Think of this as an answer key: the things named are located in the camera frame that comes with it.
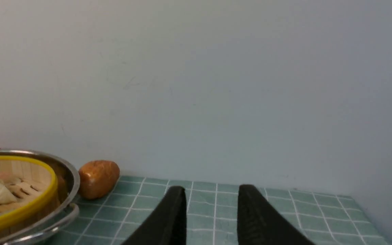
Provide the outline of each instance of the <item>stainless steel bowl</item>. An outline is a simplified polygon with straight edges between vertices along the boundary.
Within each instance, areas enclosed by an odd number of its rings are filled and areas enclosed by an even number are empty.
[[[0,149],[1,155],[40,160],[51,166],[57,177],[65,181],[66,186],[59,185],[61,205],[56,210],[33,225],[0,239],[0,244],[23,245],[40,242],[57,233],[78,217],[79,208],[75,203],[72,203],[72,200],[80,187],[80,176],[70,163],[59,157],[31,150]]]

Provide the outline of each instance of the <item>tiled countertop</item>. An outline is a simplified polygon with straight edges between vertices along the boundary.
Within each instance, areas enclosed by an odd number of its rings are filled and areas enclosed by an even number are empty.
[[[121,176],[106,197],[92,201],[78,198],[80,217],[45,244],[121,244],[173,185],[186,189],[188,245],[238,244],[238,186],[131,176]],[[317,245],[387,244],[351,197],[259,189],[292,225]]]

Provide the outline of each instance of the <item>bamboo steamer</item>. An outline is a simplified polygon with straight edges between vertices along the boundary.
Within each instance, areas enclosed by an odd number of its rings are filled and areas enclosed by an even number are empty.
[[[0,156],[0,173],[13,174],[22,182],[8,186],[16,203],[0,205],[0,238],[41,220],[59,207],[58,180],[42,161],[17,156]]]

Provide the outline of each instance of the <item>white wall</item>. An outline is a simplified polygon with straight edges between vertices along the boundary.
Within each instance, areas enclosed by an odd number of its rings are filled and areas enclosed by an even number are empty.
[[[0,0],[0,144],[352,194],[392,240],[392,1]]]

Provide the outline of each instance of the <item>bread roll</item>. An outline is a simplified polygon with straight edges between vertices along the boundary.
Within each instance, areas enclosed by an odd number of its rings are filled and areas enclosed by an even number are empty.
[[[103,197],[110,192],[120,175],[117,164],[106,160],[88,162],[78,172],[81,179],[78,193],[88,200]]]

